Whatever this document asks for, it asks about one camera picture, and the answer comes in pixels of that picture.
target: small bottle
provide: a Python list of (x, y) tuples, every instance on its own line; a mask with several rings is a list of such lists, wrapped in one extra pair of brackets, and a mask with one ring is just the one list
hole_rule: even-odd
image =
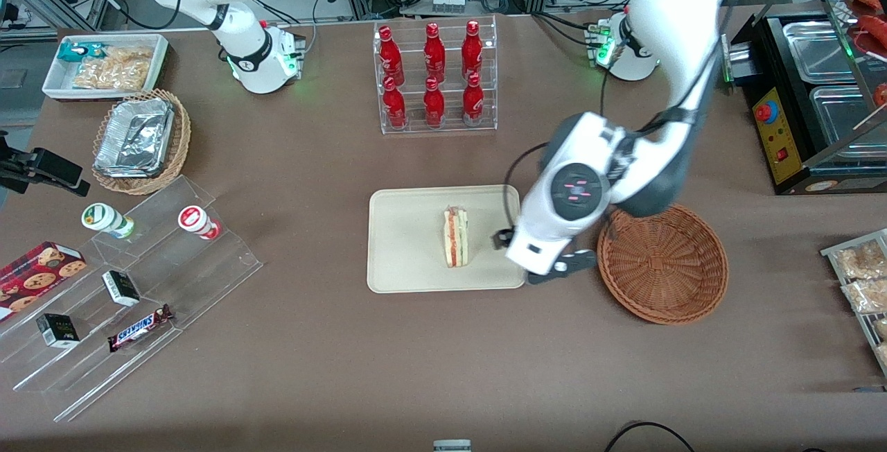
[(431, 22), (425, 26), (425, 36), (425, 69), (440, 85), (446, 79), (446, 49), (440, 38), (440, 28)]
[(391, 39), (391, 28), (381, 26), (379, 38), (383, 41), (379, 48), (379, 58), (383, 61), (385, 75), (393, 77), (396, 86), (403, 85), (403, 60), (400, 58), (400, 48)]
[(101, 202), (86, 206), (80, 215), (80, 222), (89, 230), (111, 234), (115, 239), (126, 239), (136, 227), (132, 218)]
[(467, 126), (481, 125), (481, 115), (484, 113), (484, 90), (481, 89), (481, 75), (477, 71), (468, 74), (468, 86), (462, 93), (462, 120)]
[(184, 230), (197, 234), (204, 241), (212, 241), (222, 233), (222, 224), (200, 206), (187, 206), (178, 214), (178, 225)]
[(425, 123), (432, 130), (440, 130), (444, 126), (444, 95), (437, 89), (437, 79), (428, 76), (425, 79)]
[(394, 79), (391, 76), (385, 76), (383, 79), (383, 104), (385, 104), (385, 115), (389, 119), (389, 125), (393, 130), (402, 130), (406, 128), (406, 105), (403, 104), (403, 95), (401, 95)]
[(465, 25), (465, 41), (462, 42), (462, 79), (468, 80), (472, 71), (481, 72), (484, 43), (481, 42), (481, 25), (476, 20), (469, 20)]

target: sandwich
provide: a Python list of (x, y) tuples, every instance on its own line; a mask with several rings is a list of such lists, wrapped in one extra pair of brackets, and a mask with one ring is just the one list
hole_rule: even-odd
[(468, 212), (449, 206), (443, 212), (443, 249), (448, 268), (468, 265)]

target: yellow control panel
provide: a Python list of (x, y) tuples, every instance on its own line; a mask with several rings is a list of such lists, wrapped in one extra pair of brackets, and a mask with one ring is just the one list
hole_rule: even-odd
[(764, 144), (764, 154), (773, 172), (773, 180), (783, 183), (801, 171), (801, 156), (791, 136), (789, 123), (782, 113), (782, 102), (776, 88), (771, 89), (751, 109), (757, 124), (757, 133)]

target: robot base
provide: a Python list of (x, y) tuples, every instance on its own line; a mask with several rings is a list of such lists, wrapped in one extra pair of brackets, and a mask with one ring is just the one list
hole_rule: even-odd
[(588, 49), (588, 59), (592, 67), (598, 64), (622, 80), (642, 80), (650, 76), (659, 65), (659, 60), (649, 50), (631, 38), (624, 13), (598, 20), (598, 29), (601, 32), (586, 30), (586, 42), (599, 46)]
[(253, 93), (275, 92), (291, 80), (301, 79), (301, 68), (305, 61), (304, 39), (297, 39), (279, 28), (266, 28), (265, 31), (272, 38), (272, 50), (256, 70), (247, 72), (238, 69), (228, 57), (235, 79)]

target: beige tray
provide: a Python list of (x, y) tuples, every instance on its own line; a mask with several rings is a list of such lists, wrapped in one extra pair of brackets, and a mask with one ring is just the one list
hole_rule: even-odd
[[(517, 190), (508, 205), (520, 211)], [(468, 255), (462, 268), (447, 268), (444, 209), (468, 211)], [(492, 235), (508, 228), (502, 186), (380, 190), (370, 199), (367, 285), (377, 293), (519, 288), (525, 273), (494, 250)]]

